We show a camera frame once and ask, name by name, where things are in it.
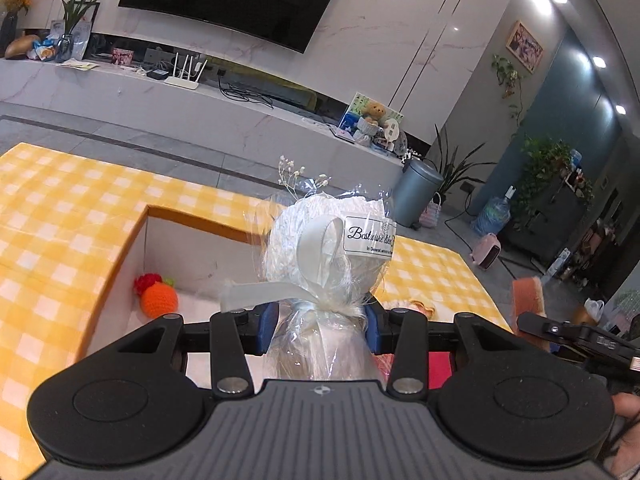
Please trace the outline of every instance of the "teddy bear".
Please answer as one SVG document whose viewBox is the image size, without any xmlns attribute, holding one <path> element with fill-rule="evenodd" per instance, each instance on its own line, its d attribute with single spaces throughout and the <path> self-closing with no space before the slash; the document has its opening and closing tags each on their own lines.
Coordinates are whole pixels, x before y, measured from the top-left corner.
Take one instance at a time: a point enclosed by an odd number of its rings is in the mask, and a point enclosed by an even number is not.
<svg viewBox="0 0 640 480">
<path fill-rule="evenodd" d="M 369 101 L 362 110 L 362 117 L 367 123 L 378 126 L 378 122 L 385 115 L 385 107 L 377 101 Z"/>
</svg>

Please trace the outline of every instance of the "white ribbon bow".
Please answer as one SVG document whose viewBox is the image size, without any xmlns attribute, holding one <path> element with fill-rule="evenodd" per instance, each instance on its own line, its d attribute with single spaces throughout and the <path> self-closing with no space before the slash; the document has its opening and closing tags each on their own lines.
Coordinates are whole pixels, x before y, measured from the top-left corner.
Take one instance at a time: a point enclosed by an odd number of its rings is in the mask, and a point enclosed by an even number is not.
<svg viewBox="0 0 640 480">
<path fill-rule="evenodd" d="M 331 227 L 335 229 L 335 237 L 327 240 Z M 306 281 L 306 289 L 289 282 L 233 285 L 222 292 L 220 310 L 253 308 L 280 300 L 302 300 L 311 304 L 309 308 L 315 305 L 322 310 L 332 310 L 330 287 L 340 282 L 345 271 L 335 261 L 343 233 L 344 222 L 340 217 L 322 215 L 314 218 L 303 229 L 296 246 L 296 263 Z"/>
</svg>

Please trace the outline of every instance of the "red crocheted ball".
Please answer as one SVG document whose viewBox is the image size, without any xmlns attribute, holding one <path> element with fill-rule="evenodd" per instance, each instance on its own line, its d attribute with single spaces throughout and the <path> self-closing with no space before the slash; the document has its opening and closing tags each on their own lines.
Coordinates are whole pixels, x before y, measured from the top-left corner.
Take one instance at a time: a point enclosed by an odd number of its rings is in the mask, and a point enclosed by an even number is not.
<svg viewBox="0 0 640 480">
<path fill-rule="evenodd" d="M 137 295 L 142 296 L 145 290 L 157 282 L 162 282 L 160 274 L 143 274 L 133 282 L 133 288 Z"/>
</svg>

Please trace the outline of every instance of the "gift label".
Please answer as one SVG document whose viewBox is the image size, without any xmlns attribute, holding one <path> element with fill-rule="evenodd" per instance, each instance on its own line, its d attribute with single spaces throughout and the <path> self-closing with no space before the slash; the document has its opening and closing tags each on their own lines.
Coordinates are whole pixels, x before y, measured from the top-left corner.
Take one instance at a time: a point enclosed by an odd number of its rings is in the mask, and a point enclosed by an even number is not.
<svg viewBox="0 0 640 480">
<path fill-rule="evenodd" d="M 394 251 L 396 223 L 380 216 L 347 213 L 342 246 L 347 254 L 390 260 Z"/>
</svg>

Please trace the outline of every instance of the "yellow gingham cloth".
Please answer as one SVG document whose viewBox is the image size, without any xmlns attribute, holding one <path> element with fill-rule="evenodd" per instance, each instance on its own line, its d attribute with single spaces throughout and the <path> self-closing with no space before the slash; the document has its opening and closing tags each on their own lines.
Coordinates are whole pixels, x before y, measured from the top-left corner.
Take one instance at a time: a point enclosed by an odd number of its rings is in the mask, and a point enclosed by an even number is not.
<svg viewBox="0 0 640 480">
<path fill-rule="evenodd" d="M 164 206 L 247 231 L 260 203 L 228 191 L 19 144 L 0 156 L 0 478 L 43 458 L 26 405 L 75 361 L 113 264 L 145 207 Z M 426 298 L 436 319 L 475 312 L 507 328 L 458 254 L 398 237 L 382 300 Z"/>
</svg>

